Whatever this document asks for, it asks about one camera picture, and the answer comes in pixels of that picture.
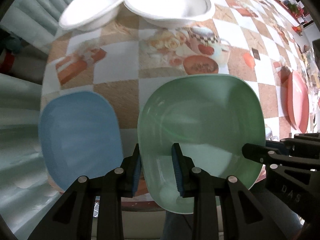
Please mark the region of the pink square plate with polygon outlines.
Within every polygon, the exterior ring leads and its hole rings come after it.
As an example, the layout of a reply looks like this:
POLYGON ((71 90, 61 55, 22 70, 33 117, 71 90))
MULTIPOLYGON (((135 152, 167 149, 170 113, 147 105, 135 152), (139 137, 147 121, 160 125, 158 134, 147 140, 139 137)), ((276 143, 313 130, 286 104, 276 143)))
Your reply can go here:
POLYGON ((287 83, 287 112, 292 126, 300 133, 306 133, 309 123, 308 88, 295 70, 287 83))

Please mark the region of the green square plate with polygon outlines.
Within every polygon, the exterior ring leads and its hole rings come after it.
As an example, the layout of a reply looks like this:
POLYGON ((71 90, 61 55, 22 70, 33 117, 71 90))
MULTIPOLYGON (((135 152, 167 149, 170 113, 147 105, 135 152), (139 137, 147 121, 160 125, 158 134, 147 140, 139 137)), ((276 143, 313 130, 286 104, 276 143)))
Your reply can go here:
POLYGON ((138 143, 153 200, 167 211, 191 214, 193 199, 177 190, 172 145, 179 143, 182 153, 210 175, 233 175, 250 188, 262 165, 244 158, 242 147, 265 144, 263 111, 254 90, 237 77, 182 77, 151 94, 138 118, 138 143))

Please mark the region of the blue square plate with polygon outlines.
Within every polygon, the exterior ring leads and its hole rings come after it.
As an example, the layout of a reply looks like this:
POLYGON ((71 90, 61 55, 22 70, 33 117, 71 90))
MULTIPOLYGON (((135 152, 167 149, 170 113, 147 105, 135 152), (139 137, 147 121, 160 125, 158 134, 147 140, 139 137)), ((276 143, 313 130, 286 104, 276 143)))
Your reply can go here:
POLYGON ((124 158, 116 113, 95 92, 52 100, 41 113, 38 132, 48 173, 62 191, 80 176, 105 175, 124 158))

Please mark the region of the teal window curtain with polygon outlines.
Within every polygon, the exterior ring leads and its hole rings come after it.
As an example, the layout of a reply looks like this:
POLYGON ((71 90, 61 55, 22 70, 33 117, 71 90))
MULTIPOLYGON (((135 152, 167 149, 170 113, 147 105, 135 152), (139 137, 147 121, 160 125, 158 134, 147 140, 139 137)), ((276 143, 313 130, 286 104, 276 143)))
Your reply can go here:
POLYGON ((58 199, 38 140, 44 69, 71 0, 1 0, 1 239, 27 239, 58 199))

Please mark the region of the checkered patterned tablecloth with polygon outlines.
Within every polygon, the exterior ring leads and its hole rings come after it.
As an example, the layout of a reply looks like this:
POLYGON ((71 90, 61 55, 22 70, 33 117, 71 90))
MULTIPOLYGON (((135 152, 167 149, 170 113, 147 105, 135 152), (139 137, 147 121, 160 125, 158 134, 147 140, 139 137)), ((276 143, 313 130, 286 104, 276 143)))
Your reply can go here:
POLYGON ((112 105, 125 155, 137 143, 140 109, 164 83, 187 74, 218 72, 245 80, 260 100, 267 134, 292 134, 286 110, 290 70, 304 66, 307 43, 275 0, 213 0, 213 18, 193 30, 154 27, 123 9, 110 24, 90 32, 60 31, 44 73, 41 104, 89 90, 112 105))

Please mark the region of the green potted plant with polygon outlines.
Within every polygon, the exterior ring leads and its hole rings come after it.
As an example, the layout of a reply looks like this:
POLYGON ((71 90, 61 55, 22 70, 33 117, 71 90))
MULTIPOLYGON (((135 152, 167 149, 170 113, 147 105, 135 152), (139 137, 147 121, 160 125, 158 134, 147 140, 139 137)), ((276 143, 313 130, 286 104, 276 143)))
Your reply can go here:
POLYGON ((296 4, 296 3, 291 3, 289 0, 285 0, 284 5, 289 9, 291 14, 295 17, 302 17, 304 14, 303 8, 296 4))

